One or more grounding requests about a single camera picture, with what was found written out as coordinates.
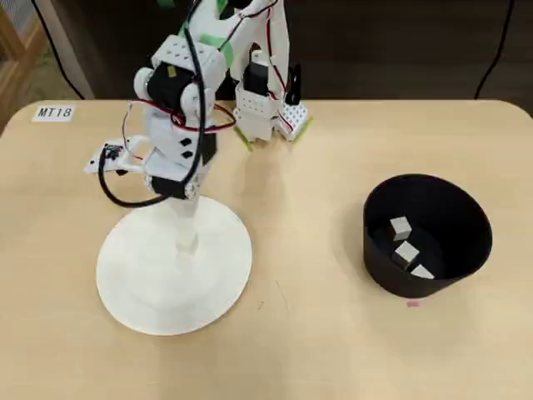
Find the wall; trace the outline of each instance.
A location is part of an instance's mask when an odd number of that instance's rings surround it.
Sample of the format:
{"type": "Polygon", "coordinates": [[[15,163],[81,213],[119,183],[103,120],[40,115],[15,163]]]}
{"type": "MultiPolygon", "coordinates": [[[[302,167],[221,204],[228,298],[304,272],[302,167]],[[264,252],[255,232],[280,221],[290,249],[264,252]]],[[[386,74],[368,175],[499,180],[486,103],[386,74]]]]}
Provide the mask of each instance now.
{"type": "Polygon", "coordinates": [[[85,98],[94,98],[91,85],[78,61],[77,53],[74,51],[72,42],[57,15],[57,9],[60,10],[61,5],[57,5],[56,9],[49,0],[36,0],[36,3],[46,21],[48,31],[59,52],[61,65],[68,75],[69,80],[85,98]]]}
{"type": "MultiPolygon", "coordinates": [[[[508,1],[287,0],[291,58],[303,65],[303,94],[472,98],[494,57],[508,1]]],[[[53,2],[61,4],[59,17],[102,98],[133,96],[135,71],[177,31],[187,10],[187,2],[161,10],[155,0],[53,2]]],[[[482,97],[533,112],[531,43],[533,2],[517,0],[506,52],[482,97]]]]}

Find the tabletop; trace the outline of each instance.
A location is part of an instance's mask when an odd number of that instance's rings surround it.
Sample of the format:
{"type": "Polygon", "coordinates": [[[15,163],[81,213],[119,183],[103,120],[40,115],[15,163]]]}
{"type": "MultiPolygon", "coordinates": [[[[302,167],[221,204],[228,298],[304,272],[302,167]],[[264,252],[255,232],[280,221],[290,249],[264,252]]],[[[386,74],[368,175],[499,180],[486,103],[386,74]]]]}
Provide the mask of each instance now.
{"type": "MultiPolygon", "coordinates": [[[[127,210],[83,174],[119,138],[126,102],[78,102],[68,123],[24,108],[0,138],[0,398],[529,399],[533,393],[533,121],[497,101],[309,102],[298,143],[250,152],[232,131],[202,191],[246,224],[250,282],[198,332],[149,337],[100,302],[97,255],[127,210]],[[362,264],[362,205],[383,180],[464,188],[494,247],[473,277],[418,304],[362,264]]],[[[141,132],[136,110],[128,134],[141,132]]],[[[110,177],[148,198],[141,177],[110,177]]]]}

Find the black wire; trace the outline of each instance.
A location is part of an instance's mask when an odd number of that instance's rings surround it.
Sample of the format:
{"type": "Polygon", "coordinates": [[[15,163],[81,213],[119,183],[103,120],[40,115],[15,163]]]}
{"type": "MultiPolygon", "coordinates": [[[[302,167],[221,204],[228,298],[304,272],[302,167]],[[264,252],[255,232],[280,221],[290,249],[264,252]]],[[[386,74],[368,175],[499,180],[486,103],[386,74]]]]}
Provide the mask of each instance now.
{"type": "Polygon", "coordinates": [[[200,5],[201,2],[202,2],[202,0],[196,0],[196,1],[192,4],[192,7],[191,7],[191,9],[189,10],[189,13],[187,14],[187,18],[186,18],[186,22],[185,22],[185,24],[188,24],[188,23],[191,21],[192,16],[193,16],[194,13],[197,11],[198,6],[200,5]]]}
{"type": "Polygon", "coordinates": [[[80,99],[85,100],[85,97],[82,95],[82,93],[76,89],[74,84],[70,81],[70,79],[67,76],[67,73],[63,69],[63,65],[61,64],[61,59],[59,58],[59,53],[57,52],[56,45],[53,43],[52,35],[50,34],[50,31],[48,30],[47,23],[44,20],[44,17],[42,16],[41,10],[37,6],[37,3],[35,0],[32,0],[33,7],[35,8],[35,12],[37,13],[37,16],[41,20],[42,27],[44,28],[44,32],[48,36],[48,41],[50,42],[50,47],[52,48],[53,55],[56,58],[57,65],[59,66],[59,71],[61,71],[61,74],[63,75],[63,79],[68,83],[68,86],[80,97],[80,99]]]}
{"type": "Polygon", "coordinates": [[[198,142],[197,142],[197,151],[194,155],[194,160],[192,160],[191,169],[189,170],[189,173],[185,176],[183,179],[183,183],[187,185],[191,179],[194,177],[194,175],[197,173],[198,165],[200,164],[200,161],[202,160],[202,144],[203,144],[203,138],[206,135],[206,85],[203,82],[203,76],[202,76],[202,66],[200,64],[200,60],[198,59],[197,50],[194,47],[194,41],[192,40],[191,32],[189,32],[189,26],[188,22],[183,29],[183,32],[185,33],[185,39],[187,40],[187,46],[189,47],[189,51],[191,52],[192,57],[192,63],[194,64],[194,69],[196,73],[196,79],[198,83],[198,95],[200,96],[200,127],[198,129],[198,142]]]}
{"type": "Polygon", "coordinates": [[[168,199],[168,196],[158,196],[151,200],[146,200],[145,202],[125,202],[120,198],[116,197],[113,193],[111,193],[111,190],[109,190],[109,186],[106,183],[104,171],[104,168],[106,166],[106,151],[107,146],[104,146],[104,149],[100,153],[100,160],[98,161],[98,180],[100,181],[100,186],[102,187],[103,192],[106,194],[109,200],[114,202],[116,205],[124,208],[144,208],[153,206],[168,199]]]}
{"type": "Polygon", "coordinates": [[[266,10],[268,10],[269,8],[272,8],[274,7],[277,2],[279,2],[280,0],[275,0],[275,2],[272,2],[271,4],[269,4],[268,6],[265,6],[263,7],[261,10],[259,10],[258,12],[255,12],[253,14],[250,14],[250,15],[245,15],[245,18],[255,18],[255,17],[259,17],[261,14],[263,14],[266,10]]]}
{"type": "Polygon", "coordinates": [[[244,22],[244,19],[245,18],[241,18],[239,20],[239,22],[235,25],[235,27],[233,27],[232,31],[230,32],[229,35],[227,35],[226,37],[226,40],[224,42],[222,42],[222,44],[218,47],[218,51],[221,51],[224,46],[226,46],[230,40],[232,40],[233,36],[235,35],[235,33],[237,32],[237,29],[241,26],[241,24],[244,22]]]}
{"type": "Polygon", "coordinates": [[[506,21],[503,24],[503,30],[501,32],[501,39],[500,39],[500,45],[498,46],[498,50],[496,51],[496,56],[494,57],[494,60],[492,61],[491,66],[487,71],[485,72],[485,75],[481,79],[480,84],[477,87],[476,95],[474,96],[474,99],[477,100],[481,94],[481,90],[483,90],[483,87],[485,86],[485,82],[488,79],[489,75],[491,75],[492,70],[496,67],[497,63],[500,61],[501,54],[503,53],[503,47],[506,44],[507,39],[507,33],[509,32],[509,23],[511,22],[511,15],[513,13],[513,9],[515,7],[515,0],[509,0],[509,7],[507,9],[507,15],[506,15],[506,21]]]}
{"type": "MultiPolygon", "coordinates": [[[[201,0],[197,0],[194,5],[192,6],[191,11],[189,12],[189,16],[187,17],[187,20],[185,22],[185,27],[183,29],[183,32],[185,33],[185,39],[187,40],[187,46],[189,47],[189,52],[191,53],[192,57],[192,63],[194,64],[195,74],[196,74],[196,80],[198,84],[198,95],[200,98],[200,127],[198,128],[198,142],[197,142],[197,150],[196,154],[194,155],[194,160],[192,160],[191,169],[187,173],[187,175],[183,178],[181,183],[186,186],[196,175],[198,166],[200,165],[200,161],[202,160],[202,144],[203,144],[203,138],[206,134],[206,114],[207,114],[207,107],[206,107],[206,85],[203,81],[202,76],[202,65],[200,64],[200,60],[198,59],[197,50],[194,46],[194,41],[192,40],[191,32],[189,31],[189,18],[192,17],[194,12],[196,11],[199,3],[201,0]]],[[[100,160],[98,162],[98,180],[100,181],[100,186],[102,187],[103,192],[106,194],[107,198],[111,200],[113,203],[115,203],[118,206],[124,207],[124,208],[143,208],[148,206],[153,206],[155,204],[158,204],[164,200],[168,199],[168,196],[159,196],[155,197],[152,200],[147,200],[145,202],[124,202],[123,200],[117,198],[113,193],[111,193],[111,190],[109,190],[109,187],[107,186],[106,179],[105,179],[105,165],[106,165],[106,147],[102,150],[102,153],[100,154],[100,160]]]]}

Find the black bucket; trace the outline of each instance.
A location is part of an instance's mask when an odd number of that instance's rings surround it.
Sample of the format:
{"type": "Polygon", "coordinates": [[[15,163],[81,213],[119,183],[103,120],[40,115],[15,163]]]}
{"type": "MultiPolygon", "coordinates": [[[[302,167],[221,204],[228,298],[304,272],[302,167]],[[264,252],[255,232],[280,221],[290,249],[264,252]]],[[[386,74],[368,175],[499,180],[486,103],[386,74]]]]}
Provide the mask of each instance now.
{"type": "Polygon", "coordinates": [[[456,185],[428,175],[401,175],[372,191],[364,208],[365,265],[385,290],[424,298],[478,271],[491,253],[491,225],[480,205],[456,185]],[[391,219],[407,217],[409,243],[435,279],[392,261],[391,219]]]}

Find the white round base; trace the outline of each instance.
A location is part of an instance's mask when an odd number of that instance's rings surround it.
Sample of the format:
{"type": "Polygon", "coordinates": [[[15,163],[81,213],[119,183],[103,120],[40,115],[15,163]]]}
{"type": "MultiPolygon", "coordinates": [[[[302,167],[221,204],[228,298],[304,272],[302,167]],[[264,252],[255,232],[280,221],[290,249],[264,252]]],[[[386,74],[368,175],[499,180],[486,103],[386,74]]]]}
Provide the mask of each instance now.
{"type": "Polygon", "coordinates": [[[177,246],[178,216],[167,202],[135,210],[111,230],[97,262],[104,306],[127,327],[177,335],[217,320],[241,296],[252,268],[252,242],[228,207],[200,197],[197,249],[177,246]]]}

